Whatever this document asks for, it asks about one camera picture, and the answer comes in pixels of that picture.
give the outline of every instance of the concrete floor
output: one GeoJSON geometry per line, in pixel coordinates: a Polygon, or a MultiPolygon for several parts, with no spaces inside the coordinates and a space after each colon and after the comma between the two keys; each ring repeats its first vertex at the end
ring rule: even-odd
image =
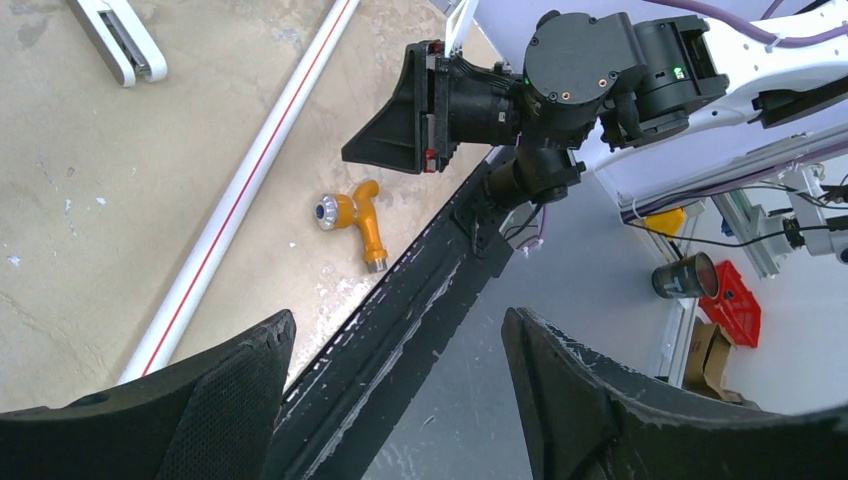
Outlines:
{"type": "MultiPolygon", "coordinates": [[[[61,0],[0,8],[0,411],[112,386],[158,309],[327,0],[134,0],[169,62],[118,87],[61,0]]],[[[312,220],[366,178],[395,260],[487,151],[446,174],[341,163],[393,90],[407,43],[444,35],[427,0],[363,0],[177,349],[211,347],[289,308],[290,377],[379,280],[353,230],[312,220]]],[[[496,60],[474,30],[467,57],[496,60]]]]}

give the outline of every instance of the black cable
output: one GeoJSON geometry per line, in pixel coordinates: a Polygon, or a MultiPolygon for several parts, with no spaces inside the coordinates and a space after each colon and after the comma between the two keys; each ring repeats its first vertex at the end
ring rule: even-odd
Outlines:
{"type": "MultiPolygon", "coordinates": [[[[661,202],[661,201],[662,201],[663,199],[665,199],[666,197],[670,197],[670,196],[674,196],[674,195],[686,194],[686,193],[689,193],[689,192],[692,192],[692,191],[710,190],[710,189],[712,189],[712,188],[715,188],[715,186],[702,187],[702,188],[699,188],[699,189],[697,189],[697,190],[689,190],[689,191],[686,191],[686,192],[672,193],[672,194],[666,195],[666,196],[665,196],[665,197],[663,197],[663,198],[660,198],[659,200],[655,200],[654,202],[651,202],[651,203],[661,202]]],[[[764,189],[769,189],[769,190],[783,190],[783,191],[786,191],[786,190],[784,190],[783,188],[763,187],[763,186],[759,186],[759,185],[751,185],[751,186],[748,186],[748,187],[739,187],[739,188],[734,188],[733,190],[747,190],[747,189],[757,189],[757,188],[764,188],[764,189]]],[[[710,197],[712,197],[712,196],[713,196],[713,195],[696,195],[696,196],[688,196],[688,197],[684,197],[684,198],[681,198],[679,201],[683,201],[683,200],[693,200],[693,201],[692,201],[691,203],[687,203],[686,205],[681,205],[681,206],[679,206],[679,207],[669,208],[668,210],[663,210],[663,211],[661,211],[661,212],[658,212],[658,211],[657,211],[657,210],[659,210],[660,208],[662,208],[662,207],[659,207],[659,208],[657,208],[657,210],[652,210],[652,211],[647,212],[647,213],[642,212],[642,213],[640,213],[640,215],[641,215],[641,216],[643,216],[643,217],[650,217],[650,216],[652,216],[652,215],[662,215],[663,213],[673,212],[673,211],[677,210],[678,208],[686,208],[686,207],[688,207],[689,205],[694,205],[694,204],[698,203],[698,201],[700,201],[701,199],[704,199],[704,198],[710,198],[710,197]]],[[[627,212],[623,212],[623,213],[630,213],[630,214],[632,214],[632,213],[633,213],[633,211],[631,210],[631,211],[627,211],[627,212]]],[[[633,221],[633,220],[635,220],[636,218],[637,218],[637,217],[630,218],[630,219],[622,219],[622,220],[624,220],[625,222],[628,222],[628,221],[631,221],[631,222],[632,222],[632,221],[633,221]]]]}
{"type": "Polygon", "coordinates": [[[668,242],[668,244],[671,245],[671,249],[674,251],[678,260],[683,260],[686,257],[686,255],[683,255],[683,252],[680,251],[680,247],[678,247],[676,243],[668,242]]]}
{"type": "Polygon", "coordinates": [[[518,229],[518,231],[513,233],[512,235],[510,235],[508,237],[505,236],[504,241],[509,242],[513,238],[521,235],[521,232],[523,232],[524,230],[527,230],[527,227],[530,226],[530,222],[535,220],[536,216],[539,215],[539,212],[542,211],[542,207],[544,207],[544,204],[542,204],[542,203],[536,205],[536,207],[533,209],[533,214],[530,215],[529,217],[527,217],[527,220],[524,221],[524,223],[521,225],[521,227],[518,229]]]}
{"type": "MultiPolygon", "coordinates": [[[[761,174],[761,173],[766,173],[768,170],[769,169],[759,170],[757,172],[751,173],[750,175],[758,175],[758,174],[761,174]]],[[[703,187],[700,187],[700,188],[694,188],[692,190],[685,190],[683,192],[669,193],[668,195],[660,197],[657,200],[654,200],[653,202],[650,202],[647,205],[644,205],[640,208],[637,208],[635,213],[632,210],[621,212],[621,219],[625,222],[632,222],[633,220],[636,220],[639,217],[647,217],[647,216],[650,216],[650,215],[657,215],[659,213],[665,213],[665,212],[659,212],[659,210],[661,210],[662,208],[664,208],[665,206],[667,206],[669,204],[677,203],[677,202],[683,202],[683,201],[691,200],[691,199],[708,198],[708,197],[711,197],[713,195],[718,195],[718,194],[715,194],[715,193],[711,194],[711,195],[699,195],[699,194],[702,193],[702,192],[705,192],[705,191],[714,190],[714,189],[716,189],[716,188],[718,188],[722,185],[725,185],[727,183],[730,183],[730,181],[722,182],[722,183],[715,183],[715,184],[712,184],[712,185],[706,185],[706,186],[703,186],[703,187]]],[[[737,188],[730,188],[729,190],[727,190],[727,192],[733,191],[733,190],[737,190],[737,188]]]]}
{"type": "Polygon", "coordinates": [[[786,193],[791,193],[793,195],[797,195],[797,196],[801,197],[801,199],[804,200],[805,202],[812,203],[813,205],[815,205],[819,208],[823,208],[825,210],[848,210],[848,207],[832,207],[832,206],[828,205],[827,203],[825,203],[824,201],[822,201],[821,199],[810,195],[809,193],[799,192],[798,190],[791,188],[791,187],[787,187],[786,185],[778,185],[776,183],[771,183],[771,182],[766,182],[766,181],[763,181],[762,183],[766,183],[768,185],[751,185],[751,186],[748,186],[748,187],[742,187],[740,190],[743,190],[743,189],[747,190],[747,189],[754,189],[754,188],[762,188],[762,189],[767,189],[767,190],[780,190],[781,192],[786,192],[786,193]]]}
{"type": "Polygon", "coordinates": [[[777,217],[778,215],[786,215],[787,213],[792,213],[792,212],[794,212],[794,210],[791,209],[791,208],[778,208],[777,210],[770,211],[768,216],[769,216],[769,218],[771,218],[771,217],[777,217]]]}
{"type": "Polygon", "coordinates": [[[725,243],[725,242],[715,242],[715,241],[712,241],[712,240],[704,240],[702,238],[677,237],[677,236],[674,236],[674,235],[667,235],[663,232],[660,232],[659,230],[654,230],[653,228],[643,227],[642,225],[636,225],[635,223],[625,223],[625,225],[628,225],[628,226],[633,227],[633,228],[638,228],[639,230],[645,230],[646,232],[651,232],[651,233],[656,234],[656,235],[662,235],[663,237],[670,238],[672,240],[688,241],[688,242],[695,242],[695,243],[704,243],[704,244],[707,244],[707,245],[716,245],[716,246],[719,246],[719,247],[728,247],[728,248],[744,248],[744,247],[747,247],[749,245],[753,245],[755,243],[759,243],[759,242],[762,242],[764,240],[768,240],[769,238],[779,237],[780,235],[786,235],[787,233],[806,232],[806,231],[810,231],[810,230],[833,230],[833,231],[841,230],[841,229],[832,229],[831,227],[828,227],[828,226],[801,227],[801,228],[792,228],[792,229],[785,228],[785,229],[783,229],[779,232],[769,233],[768,235],[763,235],[762,237],[757,237],[753,240],[749,240],[749,241],[744,242],[744,243],[725,243]]]}
{"type": "MultiPolygon", "coordinates": [[[[845,182],[846,181],[848,181],[848,174],[846,174],[844,177],[842,177],[842,181],[839,182],[839,185],[836,185],[836,186],[822,185],[822,188],[825,189],[826,191],[825,191],[824,194],[822,194],[816,200],[821,202],[822,205],[827,205],[831,202],[835,202],[837,200],[844,199],[846,197],[846,192],[848,192],[848,189],[845,188],[845,182]]],[[[837,208],[837,207],[830,207],[830,208],[835,208],[837,210],[846,210],[846,208],[837,208]]]]}
{"type": "MultiPolygon", "coordinates": [[[[506,238],[506,236],[507,236],[507,235],[509,235],[509,232],[511,232],[511,231],[513,231],[513,230],[516,230],[516,229],[519,229],[519,228],[521,228],[521,225],[513,225],[513,226],[511,226],[511,227],[507,228],[506,230],[504,230],[504,233],[503,233],[504,238],[506,238]]],[[[538,229],[539,229],[539,224],[538,224],[538,223],[534,223],[533,225],[528,225],[528,226],[527,226],[527,228],[535,228],[536,230],[538,230],[538,229]]]]}
{"type": "Polygon", "coordinates": [[[508,77],[503,77],[491,70],[474,65],[473,63],[469,62],[468,60],[465,60],[464,58],[462,59],[462,61],[470,72],[475,75],[479,75],[481,78],[489,79],[495,86],[500,86],[504,90],[509,90],[509,87],[512,85],[513,81],[508,77]]]}
{"type": "MultiPolygon", "coordinates": [[[[544,206],[545,205],[541,204],[541,203],[536,205],[536,207],[533,209],[533,213],[529,217],[527,217],[527,220],[525,220],[523,224],[518,225],[518,226],[513,225],[512,227],[509,227],[508,229],[506,229],[503,233],[503,235],[504,235],[503,243],[504,244],[509,243],[510,240],[517,237],[518,235],[521,235],[521,232],[523,232],[528,227],[530,227],[531,226],[530,223],[533,220],[536,219],[536,217],[539,215],[539,212],[542,211],[542,208],[544,208],[544,206]],[[512,234],[510,236],[506,236],[507,232],[509,232],[510,230],[514,230],[516,228],[518,229],[518,231],[516,231],[514,234],[512,234]]],[[[486,257],[480,255],[482,252],[477,247],[477,235],[478,235],[479,230],[480,230],[480,223],[477,221],[477,217],[474,217],[474,226],[471,227],[471,253],[480,260],[486,260],[486,257]]]]}

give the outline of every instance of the orange elbow fitting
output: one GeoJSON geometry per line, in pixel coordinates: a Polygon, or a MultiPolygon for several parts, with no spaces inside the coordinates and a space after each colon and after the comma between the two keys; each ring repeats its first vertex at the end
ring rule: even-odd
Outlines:
{"type": "Polygon", "coordinates": [[[322,230],[339,230],[353,224],[359,227],[365,245],[365,264],[369,273],[383,272],[388,267],[389,253],[380,240],[377,210],[372,199],[380,193],[380,185],[369,180],[353,192],[353,198],[341,194],[326,194],[315,207],[315,219],[322,230]]]}

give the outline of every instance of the red crate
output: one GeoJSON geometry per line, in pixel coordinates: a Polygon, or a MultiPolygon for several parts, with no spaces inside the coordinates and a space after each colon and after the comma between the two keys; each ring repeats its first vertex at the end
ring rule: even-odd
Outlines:
{"type": "Polygon", "coordinates": [[[742,283],[742,275],[727,261],[716,266],[719,292],[716,298],[702,298],[698,305],[713,323],[727,330],[737,345],[757,348],[763,312],[754,295],[742,283]]]}

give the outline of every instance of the purple cable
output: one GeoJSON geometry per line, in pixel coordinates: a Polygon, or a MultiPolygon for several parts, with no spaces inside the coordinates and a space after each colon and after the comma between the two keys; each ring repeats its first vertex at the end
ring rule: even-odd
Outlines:
{"type": "Polygon", "coordinates": [[[536,234],[540,239],[542,238],[542,234],[545,233],[545,219],[548,217],[548,207],[542,206],[542,218],[539,220],[539,233],[536,234]]]}
{"type": "MultiPolygon", "coordinates": [[[[644,1],[648,3],[654,3],[656,5],[665,5],[666,7],[689,10],[695,13],[700,13],[701,15],[706,15],[708,17],[715,18],[716,20],[728,24],[730,28],[736,30],[737,32],[751,37],[753,40],[756,40],[766,45],[774,44],[778,38],[777,35],[755,26],[754,24],[745,20],[742,17],[736,16],[718,7],[707,5],[701,2],[696,2],[694,0],[644,1]]],[[[842,35],[848,35],[848,25],[842,25],[841,27],[822,32],[818,35],[813,35],[812,37],[786,37],[783,40],[777,42],[776,45],[782,48],[804,48],[812,45],[818,45],[819,43],[826,42],[836,37],[841,37],[842,35]]]]}
{"type": "Polygon", "coordinates": [[[779,7],[781,3],[783,3],[783,0],[774,0],[771,2],[771,6],[766,9],[766,13],[763,14],[763,17],[760,20],[768,20],[771,18],[771,16],[774,15],[774,11],[777,10],[777,7],[779,7]]]}
{"type": "Polygon", "coordinates": [[[821,158],[825,155],[829,155],[831,153],[841,152],[842,150],[845,150],[845,149],[848,149],[848,140],[833,144],[829,147],[825,147],[825,148],[822,148],[820,150],[815,150],[815,151],[812,151],[812,152],[809,152],[809,153],[805,153],[804,155],[802,155],[798,158],[792,159],[788,162],[782,163],[780,165],[775,165],[773,167],[769,167],[765,171],[752,173],[750,175],[746,175],[744,177],[737,178],[736,180],[733,180],[731,182],[727,182],[724,185],[720,185],[718,187],[700,192],[699,195],[712,196],[712,195],[717,195],[719,193],[726,193],[726,192],[729,192],[729,191],[734,190],[736,188],[744,187],[745,185],[747,185],[751,182],[760,181],[763,178],[774,175],[775,173],[779,173],[781,170],[784,170],[789,165],[792,165],[792,164],[809,165],[810,163],[813,163],[815,160],[817,160],[817,159],[819,159],[819,158],[821,158]]]}

